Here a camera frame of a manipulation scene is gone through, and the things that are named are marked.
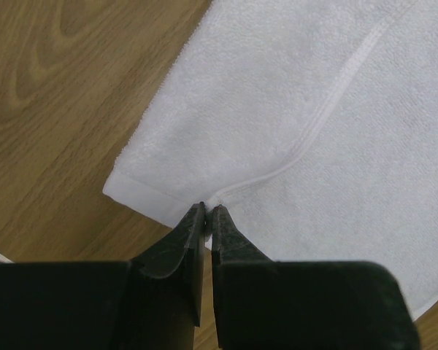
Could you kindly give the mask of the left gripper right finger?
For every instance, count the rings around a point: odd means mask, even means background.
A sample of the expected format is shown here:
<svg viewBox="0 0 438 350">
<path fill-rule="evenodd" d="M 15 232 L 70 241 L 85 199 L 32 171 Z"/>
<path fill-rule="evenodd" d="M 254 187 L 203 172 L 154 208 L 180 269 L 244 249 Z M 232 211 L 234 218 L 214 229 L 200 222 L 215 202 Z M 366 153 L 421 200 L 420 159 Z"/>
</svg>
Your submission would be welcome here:
<svg viewBox="0 0 438 350">
<path fill-rule="evenodd" d="M 418 349 L 397 280 L 367 261 L 275 262 L 211 214 L 212 280 L 222 349 Z"/>
</svg>

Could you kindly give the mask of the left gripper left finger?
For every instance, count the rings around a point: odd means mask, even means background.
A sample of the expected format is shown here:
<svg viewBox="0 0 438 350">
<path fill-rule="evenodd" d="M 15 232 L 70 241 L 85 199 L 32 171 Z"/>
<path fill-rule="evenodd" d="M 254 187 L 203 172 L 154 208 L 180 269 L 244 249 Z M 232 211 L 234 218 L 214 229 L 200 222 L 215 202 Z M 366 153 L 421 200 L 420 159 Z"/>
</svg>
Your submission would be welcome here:
<svg viewBox="0 0 438 350">
<path fill-rule="evenodd" d="M 191 349 L 205 207 L 126 261 L 0 263 L 0 349 Z"/>
</svg>

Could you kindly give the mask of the white towel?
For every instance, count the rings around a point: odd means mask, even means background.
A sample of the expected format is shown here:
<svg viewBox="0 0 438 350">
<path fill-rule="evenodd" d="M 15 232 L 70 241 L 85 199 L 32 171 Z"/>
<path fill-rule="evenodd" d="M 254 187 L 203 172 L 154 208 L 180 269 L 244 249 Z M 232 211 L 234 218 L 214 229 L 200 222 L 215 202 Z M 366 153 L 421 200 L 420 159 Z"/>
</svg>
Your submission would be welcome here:
<svg viewBox="0 0 438 350">
<path fill-rule="evenodd" d="M 214 1 L 103 188 L 225 206 L 275 260 L 369 260 L 438 301 L 438 1 Z"/>
</svg>

